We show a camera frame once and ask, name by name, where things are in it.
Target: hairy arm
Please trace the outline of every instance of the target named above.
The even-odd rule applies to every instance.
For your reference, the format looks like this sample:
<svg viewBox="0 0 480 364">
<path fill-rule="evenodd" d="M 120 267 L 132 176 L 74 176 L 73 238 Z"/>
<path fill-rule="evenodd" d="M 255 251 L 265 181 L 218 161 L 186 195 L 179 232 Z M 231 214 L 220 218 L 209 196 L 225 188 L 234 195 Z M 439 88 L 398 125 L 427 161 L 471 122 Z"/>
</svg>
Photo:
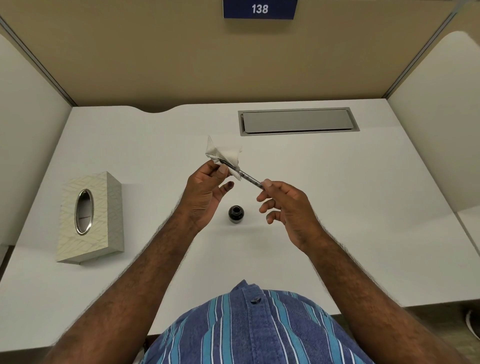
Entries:
<svg viewBox="0 0 480 364">
<path fill-rule="evenodd" d="M 131 363 L 196 234 L 233 187 L 212 161 L 190 176 L 179 206 L 125 272 L 63 334 L 44 364 Z"/>
<path fill-rule="evenodd" d="M 276 208 L 291 241 L 311 260 L 357 343 L 377 364 L 468 361 L 385 294 L 320 225 L 307 196 L 284 182 L 264 181 L 260 212 Z"/>
</svg>

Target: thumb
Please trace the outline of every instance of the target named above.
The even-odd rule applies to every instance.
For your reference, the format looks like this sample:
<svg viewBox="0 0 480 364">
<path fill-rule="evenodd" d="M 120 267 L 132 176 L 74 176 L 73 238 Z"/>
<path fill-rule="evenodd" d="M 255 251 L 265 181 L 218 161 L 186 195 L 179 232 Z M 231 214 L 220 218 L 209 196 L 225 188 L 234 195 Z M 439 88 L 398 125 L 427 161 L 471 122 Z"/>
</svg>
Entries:
<svg viewBox="0 0 480 364">
<path fill-rule="evenodd" d="M 218 187 L 228 176 L 228 167 L 225 164 L 222 164 L 216 172 L 208 180 L 203 181 L 205 189 L 211 191 L 215 187 Z"/>
<path fill-rule="evenodd" d="M 282 206 L 285 206 L 289 203 L 289 197 L 278 187 L 276 187 L 268 178 L 262 182 L 262 186 L 264 187 L 265 191 L 267 191 L 268 195 L 279 202 Z"/>
</svg>

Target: wooden floor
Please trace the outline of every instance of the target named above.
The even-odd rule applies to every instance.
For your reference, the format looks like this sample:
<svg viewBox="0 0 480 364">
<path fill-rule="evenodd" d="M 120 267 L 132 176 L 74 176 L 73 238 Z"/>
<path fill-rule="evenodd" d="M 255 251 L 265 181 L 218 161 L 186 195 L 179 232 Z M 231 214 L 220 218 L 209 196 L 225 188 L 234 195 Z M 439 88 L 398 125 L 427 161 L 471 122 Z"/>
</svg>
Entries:
<svg viewBox="0 0 480 364">
<path fill-rule="evenodd" d="M 473 364 L 480 364 L 480 340 L 474 337 L 463 321 L 462 310 L 475 307 L 480 310 L 480 300 L 468 303 L 443 303 L 410 307 L 408 310 L 432 332 L 455 346 Z M 334 318 L 346 328 L 341 315 Z M 48 348 L 0 353 L 1 364 L 36 364 L 47 353 Z"/>
</svg>

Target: fingernail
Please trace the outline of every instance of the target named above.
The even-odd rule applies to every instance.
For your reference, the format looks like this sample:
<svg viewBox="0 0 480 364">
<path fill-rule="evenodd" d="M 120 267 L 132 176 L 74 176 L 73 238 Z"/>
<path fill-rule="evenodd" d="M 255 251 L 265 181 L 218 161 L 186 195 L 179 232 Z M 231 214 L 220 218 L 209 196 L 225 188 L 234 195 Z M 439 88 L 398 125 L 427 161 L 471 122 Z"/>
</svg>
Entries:
<svg viewBox="0 0 480 364">
<path fill-rule="evenodd" d="M 218 171 L 221 173 L 221 174 L 225 174 L 227 171 L 228 171 L 228 167 L 225 165 L 225 164 L 222 164 L 220 166 L 220 168 L 218 169 Z"/>
</svg>

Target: white desktop surface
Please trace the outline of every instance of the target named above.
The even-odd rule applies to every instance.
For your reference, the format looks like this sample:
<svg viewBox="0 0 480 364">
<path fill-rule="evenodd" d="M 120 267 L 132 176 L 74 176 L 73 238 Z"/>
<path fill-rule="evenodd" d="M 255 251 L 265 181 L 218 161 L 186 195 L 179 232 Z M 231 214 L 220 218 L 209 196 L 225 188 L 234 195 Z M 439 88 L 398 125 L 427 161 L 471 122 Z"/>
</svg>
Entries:
<svg viewBox="0 0 480 364">
<path fill-rule="evenodd" d="M 241 137 L 238 110 L 350 107 L 359 132 Z M 480 298 L 480 258 L 384 99 L 73 108 L 0 283 L 0 351 L 51 345 L 120 274 L 207 159 L 207 136 L 242 145 L 253 177 L 308 195 L 326 228 L 401 305 Z M 125 252 L 82 265 L 55 262 L 60 193 L 71 178 L 110 172 L 122 183 Z M 151 334 L 246 279 L 295 291 L 338 313 L 307 257 L 258 212 L 247 181 L 194 240 Z M 232 205 L 245 209 L 229 222 Z"/>
</svg>

